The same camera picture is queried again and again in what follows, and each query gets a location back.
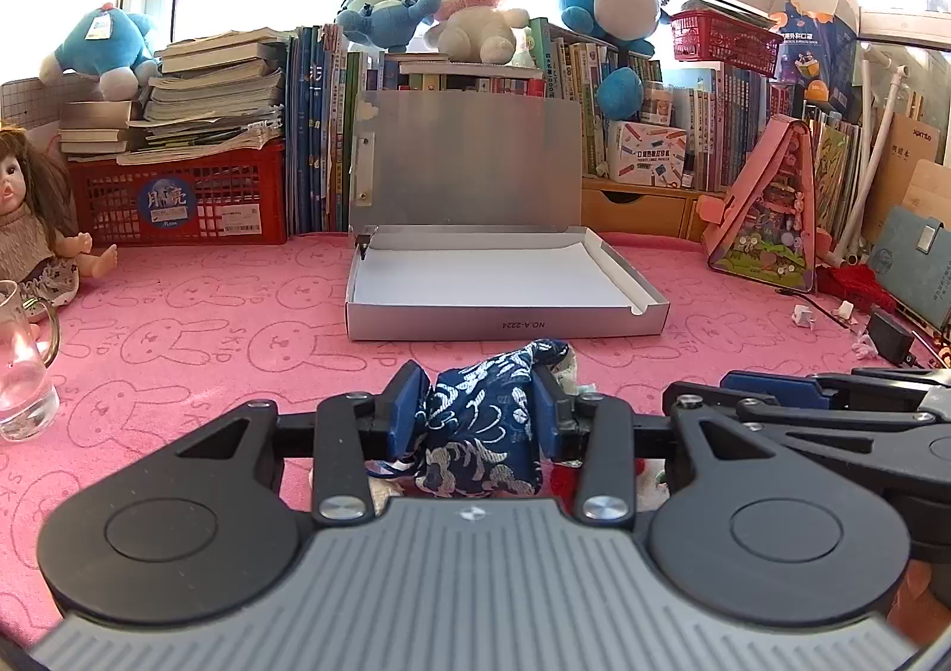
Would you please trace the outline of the blue thin books row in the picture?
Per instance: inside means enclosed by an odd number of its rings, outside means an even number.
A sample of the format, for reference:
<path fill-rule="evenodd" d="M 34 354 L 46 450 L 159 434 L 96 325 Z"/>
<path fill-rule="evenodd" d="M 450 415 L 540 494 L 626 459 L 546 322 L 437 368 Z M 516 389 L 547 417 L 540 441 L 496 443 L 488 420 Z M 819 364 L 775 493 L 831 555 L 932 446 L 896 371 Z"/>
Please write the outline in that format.
<path fill-rule="evenodd" d="M 284 203 L 288 235 L 347 228 L 348 42 L 339 24 L 290 33 L 284 66 Z"/>

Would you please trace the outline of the red basket upper right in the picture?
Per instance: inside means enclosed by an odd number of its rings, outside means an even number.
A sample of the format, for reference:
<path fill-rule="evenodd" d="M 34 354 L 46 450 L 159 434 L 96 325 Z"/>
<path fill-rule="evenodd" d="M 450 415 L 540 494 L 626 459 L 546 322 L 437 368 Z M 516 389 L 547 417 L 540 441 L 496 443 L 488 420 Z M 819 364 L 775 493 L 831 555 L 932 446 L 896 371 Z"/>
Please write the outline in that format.
<path fill-rule="evenodd" d="M 777 69 L 782 35 L 723 12 L 680 11 L 670 18 L 670 30 L 677 61 L 727 62 L 769 77 Z"/>

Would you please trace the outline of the pink triangular toy house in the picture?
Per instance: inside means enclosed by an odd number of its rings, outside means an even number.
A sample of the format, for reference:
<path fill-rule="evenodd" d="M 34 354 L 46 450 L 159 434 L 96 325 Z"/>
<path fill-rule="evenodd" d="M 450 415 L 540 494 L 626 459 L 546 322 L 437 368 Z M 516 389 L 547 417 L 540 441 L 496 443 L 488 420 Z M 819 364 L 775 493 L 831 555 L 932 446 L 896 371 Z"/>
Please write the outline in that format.
<path fill-rule="evenodd" d="M 814 149 L 803 121 L 770 117 L 727 193 L 703 194 L 695 210 L 711 269 L 793 293 L 813 291 Z"/>

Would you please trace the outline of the blue plush ball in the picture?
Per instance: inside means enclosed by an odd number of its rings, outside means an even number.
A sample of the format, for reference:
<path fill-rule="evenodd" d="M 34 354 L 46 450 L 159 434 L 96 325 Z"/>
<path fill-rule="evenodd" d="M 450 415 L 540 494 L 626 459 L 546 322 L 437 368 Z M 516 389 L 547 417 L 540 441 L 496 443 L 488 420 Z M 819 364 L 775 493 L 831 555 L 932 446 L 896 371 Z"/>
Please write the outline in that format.
<path fill-rule="evenodd" d="M 598 87 L 596 105 L 608 121 L 629 121 L 640 114 L 643 83 L 630 67 L 611 72 Z"/>

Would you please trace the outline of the red plastic basket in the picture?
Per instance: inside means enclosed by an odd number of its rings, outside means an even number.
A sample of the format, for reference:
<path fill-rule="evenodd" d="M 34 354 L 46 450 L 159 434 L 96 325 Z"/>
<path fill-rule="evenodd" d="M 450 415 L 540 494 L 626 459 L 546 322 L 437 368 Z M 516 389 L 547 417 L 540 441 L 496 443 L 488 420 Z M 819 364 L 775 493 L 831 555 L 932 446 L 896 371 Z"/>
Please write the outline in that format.
<path fill-rule="evenodd" d="M 77 222 L 97 246 L 287 238 L 280 141 L 161 164 L 75 160 L 70 176 Z"/>

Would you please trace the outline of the teal notebook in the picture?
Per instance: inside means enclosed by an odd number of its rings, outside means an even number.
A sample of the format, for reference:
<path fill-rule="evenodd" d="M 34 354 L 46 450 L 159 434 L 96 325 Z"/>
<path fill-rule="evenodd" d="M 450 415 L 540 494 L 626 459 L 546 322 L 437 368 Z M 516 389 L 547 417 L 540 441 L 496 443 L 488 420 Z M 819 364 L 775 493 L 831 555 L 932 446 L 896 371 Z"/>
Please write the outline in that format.
<path fill-rule="evenodd" d="M 890 210 L 869 257 L 877 282 L 917 317 L 946 332 L 951 307 L 951 233 L 938 219 Z"/>

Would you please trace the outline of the silver open cardboard box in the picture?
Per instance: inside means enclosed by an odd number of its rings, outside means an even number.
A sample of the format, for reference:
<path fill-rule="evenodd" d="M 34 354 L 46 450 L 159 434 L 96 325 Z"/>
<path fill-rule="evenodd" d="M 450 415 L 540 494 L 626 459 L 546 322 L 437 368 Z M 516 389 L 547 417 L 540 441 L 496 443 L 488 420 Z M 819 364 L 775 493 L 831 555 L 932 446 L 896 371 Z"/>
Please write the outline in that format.
<path fill-rule="evenodd" d="M 628 338 L 669 301 L 582 222 L 580 109 L 366 92 L 353 114 L 353 341 Z"/>

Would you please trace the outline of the blue floral fabric pouch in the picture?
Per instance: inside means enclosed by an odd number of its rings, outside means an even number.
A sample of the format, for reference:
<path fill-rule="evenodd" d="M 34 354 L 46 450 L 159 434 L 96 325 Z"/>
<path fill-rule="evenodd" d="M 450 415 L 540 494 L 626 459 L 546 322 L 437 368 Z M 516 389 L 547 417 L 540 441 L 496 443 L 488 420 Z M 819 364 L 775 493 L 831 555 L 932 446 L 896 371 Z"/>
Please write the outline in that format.
<path fill-rule="evenodd" d="M 532 426 L 532 370 L 550 370 L 568 346 L 561 339 L 534 339 L 427 378 L 411 451 L 390 464 L 367 462 L 367 475 L 408 478 L 437 497 L 535 496 L 543 470 Z"/>

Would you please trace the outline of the stack of books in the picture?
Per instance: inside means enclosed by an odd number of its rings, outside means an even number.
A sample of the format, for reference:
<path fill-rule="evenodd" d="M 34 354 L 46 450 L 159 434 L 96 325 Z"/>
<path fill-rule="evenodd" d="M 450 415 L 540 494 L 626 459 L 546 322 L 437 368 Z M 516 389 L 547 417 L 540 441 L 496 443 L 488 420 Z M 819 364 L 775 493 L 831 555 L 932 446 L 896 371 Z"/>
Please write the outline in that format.
<path fill-rule="evenodd" d="M 236 30 L 152 55 L 159 72 L 134 100 L 106 101 L 89 78 L 97 98 L 64 106 L 64 156 L 131 166 L 263 148 L 284 133 L 285 33 Z"/>

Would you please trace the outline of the red cloth right side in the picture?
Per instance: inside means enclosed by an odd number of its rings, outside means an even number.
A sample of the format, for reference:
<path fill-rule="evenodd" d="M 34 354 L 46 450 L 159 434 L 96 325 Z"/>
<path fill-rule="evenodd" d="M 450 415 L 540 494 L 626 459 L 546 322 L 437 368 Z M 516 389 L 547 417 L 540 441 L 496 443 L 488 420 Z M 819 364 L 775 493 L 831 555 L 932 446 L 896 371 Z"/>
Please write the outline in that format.
<path fill-rule="evenodd" d="M 896 312 L 896 299 L 878 284 L 874 272 L 865 264 L 819 265 L 815 269 L 815 284 L 819 293 L 849 301 L 862 312 L 870 312 L 874 307 L 888 314 Z"/>

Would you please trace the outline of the black power adapter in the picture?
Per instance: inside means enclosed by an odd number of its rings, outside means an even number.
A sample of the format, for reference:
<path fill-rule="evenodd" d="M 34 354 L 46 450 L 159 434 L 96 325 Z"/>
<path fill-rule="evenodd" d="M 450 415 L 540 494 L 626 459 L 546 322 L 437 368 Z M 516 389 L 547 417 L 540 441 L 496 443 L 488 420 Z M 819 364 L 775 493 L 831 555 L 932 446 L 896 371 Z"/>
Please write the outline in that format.
<path fill-rule="evenodd" d="M 874 305 L 870 310 L 869 322 L 865 325 L 865 332 L 874 344 L 881 359 L 892 365 L 901 367 L 906 365 L 912 354 L 914 336 L 903 323 Z"/>

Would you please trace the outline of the brown haired baby doll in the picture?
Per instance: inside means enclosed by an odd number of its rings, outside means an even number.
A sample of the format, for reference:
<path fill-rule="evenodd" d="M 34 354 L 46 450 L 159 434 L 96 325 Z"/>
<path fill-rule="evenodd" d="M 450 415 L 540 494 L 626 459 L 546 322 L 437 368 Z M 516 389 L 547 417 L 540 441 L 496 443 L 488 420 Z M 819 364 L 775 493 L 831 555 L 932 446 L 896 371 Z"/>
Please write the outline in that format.
<path fill-rule="evenodd" d="M 93 251 L 92 237 L 73 219 L 66 167 L 44 155 L 18 127 L 3 127 L 2 278 L 18 283 L 36 319 L 40 301 L 69 304 L 82 280 L 98 280 L 119 264 L 118 248 Z"/>

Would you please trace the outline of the blue elephant plush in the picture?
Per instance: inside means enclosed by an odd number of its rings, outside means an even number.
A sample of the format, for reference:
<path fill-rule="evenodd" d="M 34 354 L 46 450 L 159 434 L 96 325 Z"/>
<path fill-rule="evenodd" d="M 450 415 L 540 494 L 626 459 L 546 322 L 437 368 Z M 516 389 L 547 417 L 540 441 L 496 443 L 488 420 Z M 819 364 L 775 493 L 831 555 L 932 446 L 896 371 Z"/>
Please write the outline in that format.
<path fill-rule="evenodd" d="M 344 0 L 335 24 L 350 42 L 403 53 L 421 23 L 432 24 L 442 0 Z"/>

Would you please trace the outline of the green checked fabric doll dress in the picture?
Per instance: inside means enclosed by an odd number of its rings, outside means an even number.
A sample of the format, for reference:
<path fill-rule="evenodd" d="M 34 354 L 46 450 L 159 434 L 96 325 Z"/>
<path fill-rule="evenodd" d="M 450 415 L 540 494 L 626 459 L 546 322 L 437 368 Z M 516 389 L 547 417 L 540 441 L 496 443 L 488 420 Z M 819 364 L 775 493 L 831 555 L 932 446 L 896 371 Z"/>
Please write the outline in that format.
<path fill-rule="evenodd" d="M 572 346 L 568 346 L 566 354 L 555 365 L 550 367 L 551 375 L 558 383 L 559 389 L 566 392 L 569 396 L 579 396 L 579 394 L 593 394 L 598 391 L 595 383 L 585 383 L 579 375 L 579 360 L 577 352 Z"/>

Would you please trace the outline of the red crocheted knit item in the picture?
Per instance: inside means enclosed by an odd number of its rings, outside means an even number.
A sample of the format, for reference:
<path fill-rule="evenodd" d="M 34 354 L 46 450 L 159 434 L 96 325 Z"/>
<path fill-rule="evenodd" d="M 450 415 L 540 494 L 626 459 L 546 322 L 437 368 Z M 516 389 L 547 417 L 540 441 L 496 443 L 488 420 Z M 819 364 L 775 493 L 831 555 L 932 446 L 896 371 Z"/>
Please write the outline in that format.
<path fill-rule="evenodd" d="M 548 489 L 551 496 L 561 505 L 564 512 L 570 512 L 574 508 L 574 497 L 577 492 L 577 484 L 580 478 L 579 464 L 553 464 L 548 471 Z M 650 473 L 650 465 L 646 464 L 643 458 L 635 460 L 635 484 L 637 492 L 646 491 L 651 486 L 653 478 Z"/>

